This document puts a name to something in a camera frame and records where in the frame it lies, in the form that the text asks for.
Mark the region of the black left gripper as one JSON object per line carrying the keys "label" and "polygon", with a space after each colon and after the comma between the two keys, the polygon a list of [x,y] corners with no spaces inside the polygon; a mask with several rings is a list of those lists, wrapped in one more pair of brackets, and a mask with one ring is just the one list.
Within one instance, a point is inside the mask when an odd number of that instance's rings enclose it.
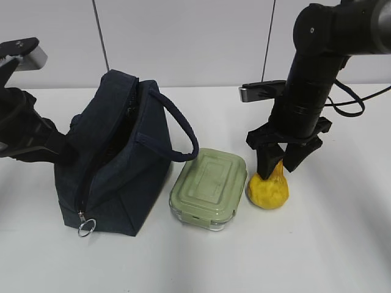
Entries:
{"label": "black left gripper", "polygon": [[76,160],[76,150],[54,123],[41,118],[26,124],[13,121],[1,128],[1,157],[22,162],[50,162],[68,165]]}

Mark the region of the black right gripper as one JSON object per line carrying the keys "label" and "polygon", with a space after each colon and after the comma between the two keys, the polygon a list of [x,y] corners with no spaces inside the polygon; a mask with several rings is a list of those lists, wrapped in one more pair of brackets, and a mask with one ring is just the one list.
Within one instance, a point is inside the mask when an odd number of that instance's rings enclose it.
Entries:
{"label": "black right gripper", "polygon": [[[249,131],[246,143],[257,152],[257,173],[268,179],[284,157],[284,167],[293,172],[323,141],[319,133],[329,132],[332,122],[325,117],[285,117],[281,121],[272,116],[267,123]],[[287,143],[284,150],[278,143]]]}

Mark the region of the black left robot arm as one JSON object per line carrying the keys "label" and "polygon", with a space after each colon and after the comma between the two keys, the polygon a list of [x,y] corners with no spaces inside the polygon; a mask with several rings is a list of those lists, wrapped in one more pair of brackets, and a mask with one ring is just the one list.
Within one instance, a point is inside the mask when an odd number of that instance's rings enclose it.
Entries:
{"label": "black left robot arm", "polygon": [[1,64],[1,157],[22,162],[50,162],[68,165],[78,158],[65,134],[34,109],[37,99],[29,92],[5,84],[20,58]]}

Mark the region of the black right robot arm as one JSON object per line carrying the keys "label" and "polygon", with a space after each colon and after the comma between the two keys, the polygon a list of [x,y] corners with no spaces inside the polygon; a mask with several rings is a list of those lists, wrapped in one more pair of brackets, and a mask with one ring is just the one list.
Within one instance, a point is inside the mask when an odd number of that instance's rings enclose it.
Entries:
{"label": "black right robot arm", "polygon": [[272,99],[268,121],[247,134],[257,173],[268,179],[277,164],[289,172],[322,146],[332,123],[321,113],[337,76],[352,56],[390,53],[390,2],[311,3],[293,28],[296,49],[285,80],[243,84],[241,101]]}

